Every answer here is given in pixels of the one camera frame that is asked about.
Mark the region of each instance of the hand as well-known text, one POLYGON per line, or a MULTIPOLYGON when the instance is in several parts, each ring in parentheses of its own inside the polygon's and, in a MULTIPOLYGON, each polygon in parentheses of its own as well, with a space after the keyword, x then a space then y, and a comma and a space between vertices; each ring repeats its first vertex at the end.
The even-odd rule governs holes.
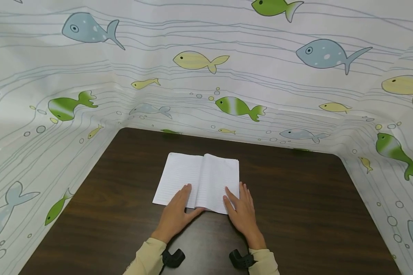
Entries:
POLYGON ((254 202, 246 184, 239 183, 240 199, 234 196, 226 187, 227 196, 223 196, 229 218, 238 231, 246 238, 250 249, 265 249, 265 239, 255 221, 254 202))
POLYGON ((205 208, 196 208, 189 214, 185 213, 185 206, 191 193, 191 184, 184 185, 170 203, 164 208, 157 229, 151 234, 152 238, 168 244, 169 241, 185 228, 205 208))

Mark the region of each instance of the green fish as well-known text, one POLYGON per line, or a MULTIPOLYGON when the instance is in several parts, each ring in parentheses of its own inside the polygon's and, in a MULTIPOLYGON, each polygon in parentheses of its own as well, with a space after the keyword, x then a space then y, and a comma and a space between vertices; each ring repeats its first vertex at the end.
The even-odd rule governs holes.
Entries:
POLYGON ((84 91, 78 95, 78 100, 68 97, 52 99, 48 102, 47 107, 59 120, 69 121, 75 118, 73 111, 80 104, 96 108, 97 105, 93 105, 93 102, 91 102, 92 99, 96 99, 96 96, 92 95, 92 91, 84 91))
POLYGON ((411 160, 402 150, 401 143, 392 135, 379 133, 376 141, 377 152, 384 157, 400 160, 408 164, 404 173, 404 179, 409 180, 413 176, 413 160, 411 160))
POLYGON ((303 3, 297 1, 288 4, 285 0, 255 0, 251 5, 258 14, 263 16, 275 16, 285 12, 286 19, 291 23, 296 9, 303 3))
POLYGON ((264 110, 266 110, 266 107, 262 105, 257 105, 250 110, 243 100, 232 96, 218 99, 216 105, 225 113, 233 116, 249 115, 250 118, 256 122, 259 122, 259 116, 265 115, 264 110))
POLYGON ((70 193, 69 189, 66 190, 64 196, 61 200, 57 201, 49 210, 46 216, 46 220, 44 221, 44 226, 49 225, 53 220, 55 220, 58 215, 61 213, 64 203, 67 199, 73 197, 73 194, 70 193))

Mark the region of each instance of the green and white fish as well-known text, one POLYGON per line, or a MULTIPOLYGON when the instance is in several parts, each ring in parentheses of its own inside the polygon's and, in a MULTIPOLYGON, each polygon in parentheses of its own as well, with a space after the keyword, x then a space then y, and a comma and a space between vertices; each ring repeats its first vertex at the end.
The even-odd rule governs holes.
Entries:
POLYGON ((92 99, 96 99, 96 96, 92 95, 92 91, 84 91, 78 95, 78 100, 68 97, 52 99, 48 102, 47 107, 59 120, 69 121, 75 118, 73 111, 80 104, 90 108, 96 108, 97 105, 93 105, 93 102, 91 102, 92 99))
POLYGON ((404 179, 409 180, 413 176, 413 160, 411 160, 402 150, 401 143, 392 135, 379 133, 376 141, 377 152, 384 157, 400 160, 408 164, 404 173, 404 179))
POLYGON ((259 116, 264 116, 266 107, 257 105, 250 110, 248 105, 241 99, 232 96, 222 97, 216 101, 217 107, 223 112, 233 116, 249 115, 253 121, 259 122, 259 116))

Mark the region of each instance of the right hand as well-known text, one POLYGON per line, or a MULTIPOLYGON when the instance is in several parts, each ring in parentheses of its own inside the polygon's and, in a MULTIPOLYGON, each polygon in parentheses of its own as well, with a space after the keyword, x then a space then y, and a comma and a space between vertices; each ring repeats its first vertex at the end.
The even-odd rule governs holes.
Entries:
POLYGON ((226 187, 227 196, 223 196, 229 218, 238 231, 246 238, 250 249, 266 249, 265 239, 255 220, 254 202, 246 184, 239 183, 240 199, 226 187))

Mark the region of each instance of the notebook page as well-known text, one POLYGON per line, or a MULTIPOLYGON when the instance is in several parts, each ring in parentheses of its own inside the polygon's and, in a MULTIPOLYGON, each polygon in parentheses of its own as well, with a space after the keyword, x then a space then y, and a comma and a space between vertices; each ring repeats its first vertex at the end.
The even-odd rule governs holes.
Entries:
POLYGON ((191 183, 187 208, 194 208, 202 159, 202 156, 169 153, 153 203, 168 205, 184 185, 191 183))

